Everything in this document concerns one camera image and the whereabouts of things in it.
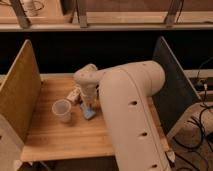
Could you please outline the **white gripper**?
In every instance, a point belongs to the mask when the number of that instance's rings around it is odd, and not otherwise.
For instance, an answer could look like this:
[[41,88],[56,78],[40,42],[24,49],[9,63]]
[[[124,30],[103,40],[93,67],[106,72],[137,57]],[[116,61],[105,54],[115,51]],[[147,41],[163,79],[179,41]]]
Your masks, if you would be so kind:
[[97,98],[96,87],[92,85],[82,86],[81,98],[86,106],[91,106]]

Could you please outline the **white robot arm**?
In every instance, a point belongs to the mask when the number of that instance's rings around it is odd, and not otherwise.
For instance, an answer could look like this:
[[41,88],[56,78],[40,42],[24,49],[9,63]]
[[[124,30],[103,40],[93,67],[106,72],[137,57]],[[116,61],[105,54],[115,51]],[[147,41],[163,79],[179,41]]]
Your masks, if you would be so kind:
[[119,171],[171,171],[147,98],[159,92],[165,72],[154,61],[74,73],[84,102],[99,94]]

